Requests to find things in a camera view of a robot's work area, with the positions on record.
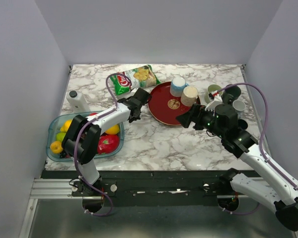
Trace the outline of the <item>light green mug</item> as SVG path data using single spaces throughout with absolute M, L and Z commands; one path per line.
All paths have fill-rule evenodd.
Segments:
M 213 98 L 211 96 L 214 94 L 214 92 L 216 92 L 216 91 L 218 92 L 219 90 L 221 90 L 221 87 L 219 85 L 212 84 L 212 85 L 208 86 L 208 88 L 206 89 L 206 92 L 204 94 L 205 102 L 207 104 L 210 103 L 213 100 Z

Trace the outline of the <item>dark teal mug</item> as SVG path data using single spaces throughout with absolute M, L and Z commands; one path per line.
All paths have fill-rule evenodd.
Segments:
M 241 89 L 238 86 L 233 86 L 224 90 L 223 103 L 232 105 L 232 103 L 241 95 Z

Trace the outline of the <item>grey-blue textured mug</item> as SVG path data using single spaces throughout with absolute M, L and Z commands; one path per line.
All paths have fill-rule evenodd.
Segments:
M 237 112 L 238 117 L 241 118 L 243 115 L 243 112 L 246 109 L 246 104 L 241 100 L 235 100 L 235 101 L 233 101 L 232 106 L 235 109 L 235 111 Z

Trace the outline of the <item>dark blue glazed mug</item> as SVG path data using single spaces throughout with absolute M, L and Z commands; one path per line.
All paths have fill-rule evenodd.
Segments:
M 246 130 L 248 128 L 248 123 L 243 120 L 243 119 L 239 119 L 238 120 L 238 126 L 243 129 L 243 130 Z

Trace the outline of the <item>brown striped stoneware mug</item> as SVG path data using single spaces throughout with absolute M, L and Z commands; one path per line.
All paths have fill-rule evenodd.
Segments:
M 205 101 L 201 97 L 198 97 L 197 102 L 199 102 L 200 105 L 205 105 Z

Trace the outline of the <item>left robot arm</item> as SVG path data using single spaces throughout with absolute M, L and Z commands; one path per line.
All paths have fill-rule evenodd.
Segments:
M 78 177 L 83 181 L 83 190 L 90 196 L 100 191 L 100 174 L 94 164 L 98 154 L 98 143 L 101 135 L 109 128 L 121 123 L 140 119 L 141 108 L 152 98 L 146 90 L 139 88 L 135 94 L 122 98 L 107 110 L 96 115 L 73 118 L 62 141 L 63 150 L 73 157 Z

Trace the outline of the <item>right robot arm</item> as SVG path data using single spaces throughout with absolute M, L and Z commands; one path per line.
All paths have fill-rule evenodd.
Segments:
M 225 150 L 248 164 L 269 184 L 264 186 L 230 169 L 218 183 L 222 193 L 236 191 L 247 195 L 274 212 L 284 227 L 298 231 L 298 180 L 274 161 L 252 134 L 241 128 L 232 106 L 220 104 L 214 111 L 209 111 L 194 104 L 176 120 L 184 128 L 193 122 L 195 130 L 205 129 L 219 137 Z

